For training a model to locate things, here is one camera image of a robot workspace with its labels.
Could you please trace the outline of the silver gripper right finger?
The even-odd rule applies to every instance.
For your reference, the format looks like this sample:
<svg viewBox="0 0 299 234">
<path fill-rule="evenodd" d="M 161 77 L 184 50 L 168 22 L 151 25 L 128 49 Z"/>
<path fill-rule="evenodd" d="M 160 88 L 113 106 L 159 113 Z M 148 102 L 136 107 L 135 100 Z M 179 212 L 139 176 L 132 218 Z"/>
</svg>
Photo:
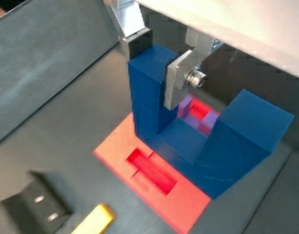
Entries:
<svg viewBox="0 0 299 234">
<path fill-rule="evenodd" d="M 192 28 L 187 28 L 185 44 L 192 47 L 168 65 L 164 84 L 164 107 L 172 111 L 187 95 L 189 87 L 197 89 L 205 82 L 201 63 L 223 43 Z"/>
</svg>

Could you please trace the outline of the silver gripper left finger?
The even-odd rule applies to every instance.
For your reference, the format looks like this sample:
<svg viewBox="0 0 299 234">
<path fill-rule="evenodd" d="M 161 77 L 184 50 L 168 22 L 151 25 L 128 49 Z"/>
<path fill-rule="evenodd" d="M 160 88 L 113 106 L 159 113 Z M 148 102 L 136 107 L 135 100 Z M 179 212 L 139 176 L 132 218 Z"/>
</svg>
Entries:
<svg viewBox="0 0 299 234">
<path fill-rule="evenodd" d="M 152 31 L 145 27 L 135 0 L 102 0 L 118 33 L 121 53 L 132 59 L 152 46 Z"/>
</svg>

